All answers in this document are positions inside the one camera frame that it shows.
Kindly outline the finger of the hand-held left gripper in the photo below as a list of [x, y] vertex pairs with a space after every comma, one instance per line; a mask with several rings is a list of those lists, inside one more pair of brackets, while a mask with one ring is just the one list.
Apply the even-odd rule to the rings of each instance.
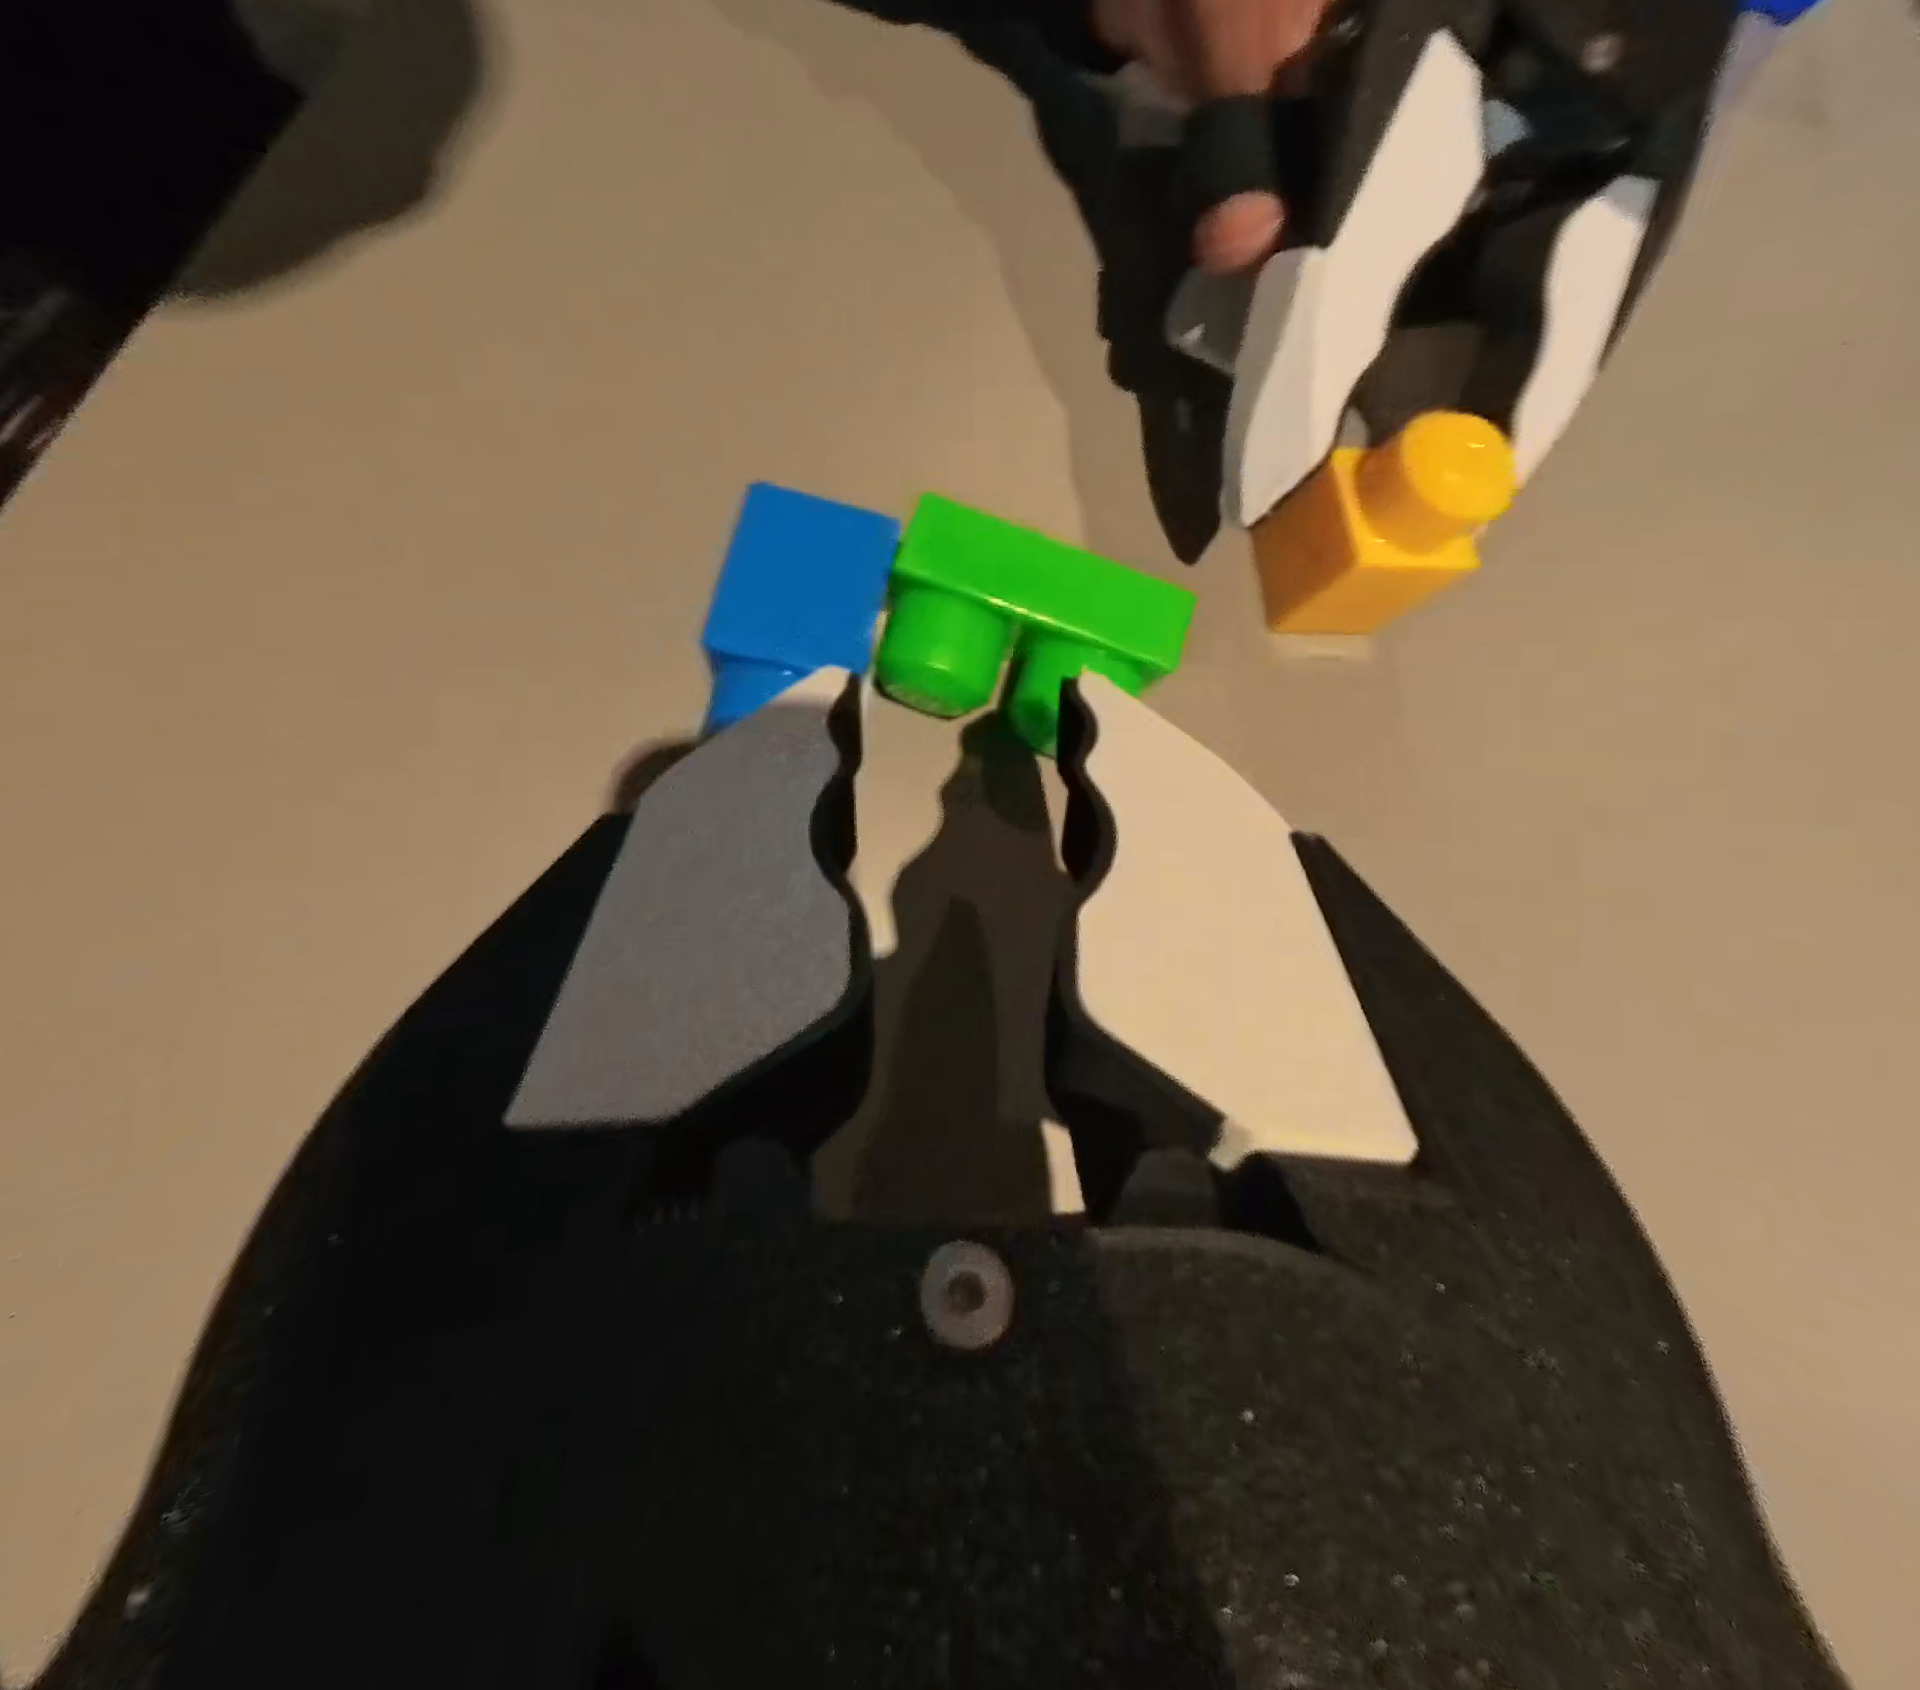
[[1660, 186], [1624, 176], [1581, 202], [1549, 246], [1542, 332], [1510, 412], [1517, 478], [1533, 478], [1587, 401], [1638, 272]]
[[1483, 170], [1481, 74], [1440, 29], [1331, 241], [1276, 254], [1253, 283], [1222, 431], [1226, 524], [1259, 524], [1331, 454], [1406, 285], [1463, 222]]

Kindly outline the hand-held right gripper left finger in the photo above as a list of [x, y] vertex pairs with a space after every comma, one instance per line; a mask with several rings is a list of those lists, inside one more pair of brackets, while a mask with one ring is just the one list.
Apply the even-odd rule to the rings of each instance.
[[820, 670], [639, 795], [510, 1134], [636, 1134], [660, 1202], [808, 1196], [875, 1064], [864, 706], [861, 676]]

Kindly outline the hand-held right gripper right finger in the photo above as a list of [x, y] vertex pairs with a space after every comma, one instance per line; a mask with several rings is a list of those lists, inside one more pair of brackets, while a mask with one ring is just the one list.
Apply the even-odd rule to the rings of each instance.
[[1092, 1222], [1270, 1222], [1286, 1166], [1406, 1176], [1419, 1136], [1301, 841], [1101, 673], [1063, 693], [1069, 884], [1053, 1118]]

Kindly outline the yellow building block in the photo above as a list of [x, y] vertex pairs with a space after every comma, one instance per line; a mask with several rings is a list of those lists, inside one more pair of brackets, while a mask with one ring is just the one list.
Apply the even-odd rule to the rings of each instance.
[[1332, 449], [1250, 533], [1269, 628], [1376, 635], [1480, 572], [1480, 537], [1517, 487], [1510, 439], [1461, 411]]

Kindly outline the blue building block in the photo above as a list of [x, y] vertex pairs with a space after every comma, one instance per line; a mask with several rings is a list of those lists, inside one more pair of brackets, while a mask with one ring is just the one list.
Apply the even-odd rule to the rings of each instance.
[[748, 484], [701, 635], [704, 736], [820, 670], [870, 670], [899, 533], [866, 506]]

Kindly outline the green building block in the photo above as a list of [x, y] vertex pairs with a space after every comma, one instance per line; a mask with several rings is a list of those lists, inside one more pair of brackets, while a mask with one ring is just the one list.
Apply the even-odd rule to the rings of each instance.
[[1099, 673], [1143, 696], [1183, 665], [1195, 610], [1163, 578], [923, 495], [887, 584], [875, 688], [938, 719], [998, 708], [1050, 760], [1063, 691]]

